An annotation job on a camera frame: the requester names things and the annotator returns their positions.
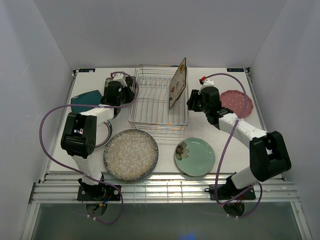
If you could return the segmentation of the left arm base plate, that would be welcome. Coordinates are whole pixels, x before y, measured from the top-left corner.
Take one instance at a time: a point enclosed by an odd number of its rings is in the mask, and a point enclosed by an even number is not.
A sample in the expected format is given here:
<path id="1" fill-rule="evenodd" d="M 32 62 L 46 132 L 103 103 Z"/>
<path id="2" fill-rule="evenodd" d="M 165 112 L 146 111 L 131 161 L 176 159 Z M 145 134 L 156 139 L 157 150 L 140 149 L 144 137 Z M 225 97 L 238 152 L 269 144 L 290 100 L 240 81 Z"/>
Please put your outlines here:
<path id="1" fill-rule="evenodd" d="M 109 199 L 109 201 L 121 200 L 121 196 L 120 196 L 120 190 L 122 188 L 121 185 L 116 185 L 118 190 L 110 185 L 104 185 L 104 186 L 95 185 L 94 187 L 97 187 L 97 190 L 92 190 L 92 189 L 89 189 L 88 187 L 80 186 L 78 188 L 76 200 L 81 202 L 87 202 L 87 201 L 103 202 L 107 199 Z"/>

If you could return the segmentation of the mint green flower plate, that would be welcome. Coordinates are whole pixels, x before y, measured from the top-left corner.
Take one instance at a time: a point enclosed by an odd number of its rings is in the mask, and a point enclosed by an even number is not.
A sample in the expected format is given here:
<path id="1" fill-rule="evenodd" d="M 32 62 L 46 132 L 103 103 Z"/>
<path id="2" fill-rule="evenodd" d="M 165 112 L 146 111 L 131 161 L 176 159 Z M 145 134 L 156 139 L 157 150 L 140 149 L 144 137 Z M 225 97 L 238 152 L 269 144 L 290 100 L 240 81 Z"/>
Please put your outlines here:
<path id="1" fill-rule="evenodd" d="M 201 177 L 208 174 L 215 165 L 213 148 L 203 139 L 190 137 L 182 140 L 174 150 L 177 167 L 186 175 Z"/>

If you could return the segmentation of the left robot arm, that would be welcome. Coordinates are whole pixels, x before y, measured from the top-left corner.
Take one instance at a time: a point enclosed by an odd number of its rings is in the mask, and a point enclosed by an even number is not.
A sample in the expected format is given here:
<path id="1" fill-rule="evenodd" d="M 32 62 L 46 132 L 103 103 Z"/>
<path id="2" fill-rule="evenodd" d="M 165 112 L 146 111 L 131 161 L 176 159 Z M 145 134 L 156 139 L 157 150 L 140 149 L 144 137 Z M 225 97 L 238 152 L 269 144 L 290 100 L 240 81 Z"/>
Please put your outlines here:
<path id="1" fill-rule="evenodd" d="M 136 83 L 129 77 L 125 85 L 109 77 L 105 80 L 104 92 L 93 90 L 71 99 L 71 112 L 67 115 L 61 138 L 61 148 L 76 162 L 78 169 L 90 177 L 102 181 L 103 174 L 98 170 L 90 155 L 98 147 L 97 127 L 106 125 L 120 113 L 120 106 L 135 98 Z"/>

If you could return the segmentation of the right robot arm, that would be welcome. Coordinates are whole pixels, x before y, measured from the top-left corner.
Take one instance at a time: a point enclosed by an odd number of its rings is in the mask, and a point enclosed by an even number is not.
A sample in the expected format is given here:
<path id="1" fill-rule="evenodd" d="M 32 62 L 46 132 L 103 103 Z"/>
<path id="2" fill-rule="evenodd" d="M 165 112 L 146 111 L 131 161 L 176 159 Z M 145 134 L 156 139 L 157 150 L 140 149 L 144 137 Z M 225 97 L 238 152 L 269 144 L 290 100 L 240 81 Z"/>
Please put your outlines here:
<path id="1" fill-rule="evenodd" d="M 249 150 L 249 165 L 214 187 L 216 199 L 237 199 L 249 186 L 269 180 L 289 171 L 292 163 L 282 134 L 258 129 L 232 110 L 223 107 L 216 87 L 192 90 L 187 101 L 188 110 L 203 112 L 207 121 L 218 130 L 229 134 L 228 142 L 237 139 Z"/>

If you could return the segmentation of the pink polka dot plate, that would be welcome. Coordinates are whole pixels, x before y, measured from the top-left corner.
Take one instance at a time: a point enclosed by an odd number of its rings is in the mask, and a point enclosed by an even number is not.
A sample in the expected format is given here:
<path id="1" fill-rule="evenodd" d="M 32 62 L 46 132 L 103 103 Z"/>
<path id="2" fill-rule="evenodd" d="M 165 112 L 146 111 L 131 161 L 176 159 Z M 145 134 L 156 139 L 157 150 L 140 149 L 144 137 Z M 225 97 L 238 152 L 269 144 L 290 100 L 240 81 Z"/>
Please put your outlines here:
<path id="1" fill-rule="evenodd" d="M 245 95 L 239 90 L 227 90 L 220 94 L 220 101 L 223 107 L 232 110 L 238 117 L 248 117 L 253 109 L 254 104 L 250 97 L 247 97 L 247 105 L 244 113 L 241 115 L 245 107 Z"/>

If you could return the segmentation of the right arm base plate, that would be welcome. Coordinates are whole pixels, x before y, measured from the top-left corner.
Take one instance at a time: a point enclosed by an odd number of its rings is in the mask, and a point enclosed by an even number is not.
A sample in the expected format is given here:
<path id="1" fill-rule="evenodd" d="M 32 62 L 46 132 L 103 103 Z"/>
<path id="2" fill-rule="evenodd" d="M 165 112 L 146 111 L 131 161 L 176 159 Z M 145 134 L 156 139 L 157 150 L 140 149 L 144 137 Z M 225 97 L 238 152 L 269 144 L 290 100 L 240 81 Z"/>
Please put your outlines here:
<path id="1" fill-rule="evenodd" d="M 230 190 L 227 186 L 224 184 L 218 184 L 217 185 L 217 196 L 220 201 L 227 201 L 236 195 L 238 195 L 240 192 L 242 192 L 245 188 L 242 189 L 236 189 L 236 190 Z M 210 184 L 208 187 L 204 189 L 206 193 L 209 193 L 210 199 L 215 200 L 215 185 Z M 237 200 L 255 200 L 256 195 L 253 188 L 245 192 L 243 195 L 239 196 Z"/>

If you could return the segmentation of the cream flower square plate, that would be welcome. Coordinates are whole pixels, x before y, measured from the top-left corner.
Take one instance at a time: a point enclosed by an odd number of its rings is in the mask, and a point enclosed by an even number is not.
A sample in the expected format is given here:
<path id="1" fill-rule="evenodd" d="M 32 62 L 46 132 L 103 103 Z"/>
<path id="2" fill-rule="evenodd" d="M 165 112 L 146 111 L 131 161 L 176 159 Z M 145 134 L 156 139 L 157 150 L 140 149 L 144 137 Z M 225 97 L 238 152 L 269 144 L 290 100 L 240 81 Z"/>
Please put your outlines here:
<path id="1" fill-rule="evenodd" d="M 171 109 L 176 101 L 180 98 L 182 92 L 187 85 L 187 59 L 184 58 L 173 75 L 169 87 L 169 109 Z"/>

